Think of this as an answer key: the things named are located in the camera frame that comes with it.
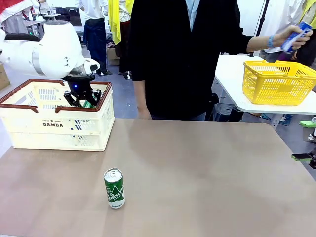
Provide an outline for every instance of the yellow vest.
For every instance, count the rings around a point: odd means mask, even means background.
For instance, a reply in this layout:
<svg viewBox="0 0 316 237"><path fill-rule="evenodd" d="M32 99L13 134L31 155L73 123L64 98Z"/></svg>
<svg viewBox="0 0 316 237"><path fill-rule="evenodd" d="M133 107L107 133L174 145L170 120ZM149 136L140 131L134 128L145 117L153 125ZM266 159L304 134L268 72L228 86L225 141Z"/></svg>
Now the yellow vest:
<svg viewBox="0 0 316 237"><path fill-rule="evenodd" d="M301 18L300 21L303 20L305 14L308 12L308 10L313 6L313 4L316 3L316 0L307 0L307 3L306 3L306 7L304 9L304 13L303 13L303 16ZM313 27L313 29L316 29L316 17L314 17L314 19L312 20L311 22L311 26Z"/></svg>
<svg viewBox="0 0 316 237"><path fill-rule="evenodd" d="M126 8L132 14L134 0L126 0ZM109 0L109 24L112 31L114 44L121 42L120 20L119 20L119 0Z"/></svg>

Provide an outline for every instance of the soda can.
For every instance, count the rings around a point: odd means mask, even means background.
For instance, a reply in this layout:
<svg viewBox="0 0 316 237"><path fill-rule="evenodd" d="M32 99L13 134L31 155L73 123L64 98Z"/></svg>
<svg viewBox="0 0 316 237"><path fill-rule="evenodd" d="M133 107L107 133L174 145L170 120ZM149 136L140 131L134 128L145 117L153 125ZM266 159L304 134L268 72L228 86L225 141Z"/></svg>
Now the soda can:
<svg viewBox="0 0 316 237"><path fill-rule="evenodd" d="M285 41L284 45L281 46L281 49L287 53L292 53L293 50L293 43L296 42L296 40L299 37L303 37L308 31L312 29L312 26L310 24L307 24L305 21L302 21L299 25L299 27L303 30L301 33L293 32L289 38Z"/></svg>
<svg viewBox="0 0 316 237"><path fill-rule="evenodd" d="M104 173L105 187L108 193L109 206L113 209L121 208L125 203L123 174L117 168Z"/></svg>

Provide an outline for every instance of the red cloth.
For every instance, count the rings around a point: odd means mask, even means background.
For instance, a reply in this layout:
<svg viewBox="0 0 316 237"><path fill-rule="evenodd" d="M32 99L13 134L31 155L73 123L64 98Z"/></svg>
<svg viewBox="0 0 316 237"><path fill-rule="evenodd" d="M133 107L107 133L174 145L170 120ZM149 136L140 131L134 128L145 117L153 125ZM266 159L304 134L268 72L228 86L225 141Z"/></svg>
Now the red cloth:
<svg viewBox="0 0 316 237"><path fill-rule="evenodd" d="M0 0L0 14L8 7L16 5L23 0Z"/></svg>

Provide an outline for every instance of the floor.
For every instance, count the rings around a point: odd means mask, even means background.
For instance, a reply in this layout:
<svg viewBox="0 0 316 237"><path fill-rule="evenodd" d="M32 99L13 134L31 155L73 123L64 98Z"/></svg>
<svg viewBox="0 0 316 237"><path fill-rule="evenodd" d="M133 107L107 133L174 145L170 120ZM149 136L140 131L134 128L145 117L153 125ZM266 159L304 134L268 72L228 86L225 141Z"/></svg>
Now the floor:
<svg viewBox="0 0 316 237"><path fill-rule="evenodd" d="M90 57L89 51L84 47L83 50L84 57ZM18 73L8 67L5 68L7 75L11 81L11 85L0 91L0 98L10 92L12 89L19 86L21 83L28 79L40 79L43 77L35 77L29 75L23 75ZM135 119L137 118L137 108L136 100L134 96L133 82L130 80L125 80L123 76L118 75L118 66L108 66L113 74L109 76L103 76L96 78L97 81L109 81L113 84L113 100L114 100L114 112L115 117L119 119ZM214 82L213 92L218 95L221 94L221 86ZM279 125L276 129L278 135L283 139L283 141L288 145L288 147L293 151L293 153L306 153L310 152L315 145L303 141L302 127L299 125L300 121L311 120L313 116L309 115L294 115L291 125L289 127ZM242 122L264 122L268 121L245 113L243 115ZM4 128L4 125L0 121L0 158L1 156L11 147L10 138ZM310 174L316 180L316 170L313 170L308 166L306 162L303 163L305 168L310 172Z"/></svg>

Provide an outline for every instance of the blue bracelet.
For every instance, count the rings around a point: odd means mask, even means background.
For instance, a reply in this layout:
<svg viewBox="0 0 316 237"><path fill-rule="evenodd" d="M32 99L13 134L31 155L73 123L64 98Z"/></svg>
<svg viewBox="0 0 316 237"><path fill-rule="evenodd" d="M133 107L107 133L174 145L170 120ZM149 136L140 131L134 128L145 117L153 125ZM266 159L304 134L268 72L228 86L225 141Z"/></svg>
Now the blue bracelet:
<svg viewBox="0 0 316 237"><path fill-rule="evenodd" d="M273 48L273 38L274 38L274 35L272 35L272 36L269 37L269 40L268 40L268 48Z"/></svg>

